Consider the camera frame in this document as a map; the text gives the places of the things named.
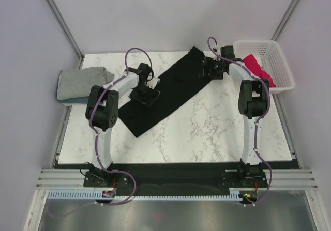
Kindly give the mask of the black t shirt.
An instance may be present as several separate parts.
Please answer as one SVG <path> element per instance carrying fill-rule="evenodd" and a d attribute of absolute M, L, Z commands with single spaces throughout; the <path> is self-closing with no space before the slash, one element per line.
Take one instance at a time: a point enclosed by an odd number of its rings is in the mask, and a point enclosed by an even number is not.
<path fill-rule="evenodd" d="M 210 79 L 201 78 L 204 53 L 196 47 L 159 76 L 156 90 L 159 96 L 150 108 L 130 100 L 119 109 L 119 118 L 135 136 L 139 137 L 175 112 L 201 91 Z"/>

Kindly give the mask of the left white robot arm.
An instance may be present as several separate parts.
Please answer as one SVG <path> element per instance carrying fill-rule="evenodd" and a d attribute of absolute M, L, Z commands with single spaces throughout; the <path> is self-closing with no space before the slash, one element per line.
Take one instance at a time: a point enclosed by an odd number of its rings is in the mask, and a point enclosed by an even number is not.
<path fill-rule="evenodd" d="M 129 98 L 149 109 L 158 98 L 160 91 L 149 87 L 148 82 L 154 77 L 152 68 L 141 63 L 138 68 L 128 68 L 115 81 L 103 86 L 91 88 L 85 117 L 94 131 L 94 158 L 92 165 L 100 169 L 96 173 L 96 181 L 102 186 L 113 182 L 111 132 L 119 115 L 119 99 L 131 92 Z"/>

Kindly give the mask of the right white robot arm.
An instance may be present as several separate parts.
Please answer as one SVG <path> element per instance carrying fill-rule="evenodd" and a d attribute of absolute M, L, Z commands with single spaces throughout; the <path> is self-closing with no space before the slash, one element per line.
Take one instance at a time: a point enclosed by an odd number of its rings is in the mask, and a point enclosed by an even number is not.
<path fill-rule="evenodd" d="M 253 74 L 241 59 L 235 58 L 232 46 L 220 50 L 224 57 L 218 55 L 217 48 L 214 48 L 214 57 L 203 59 L 200 76 L 222 80 L 226 73 L 240 82 L 238 110 L 244 121 L 244 149 L 240 159 L 241 170 L 236 178 L 240 185 L 246 187 L 261 174 L 264 162 L 259 147 L 263 119 L 270 109 L 269 81 Z"/>

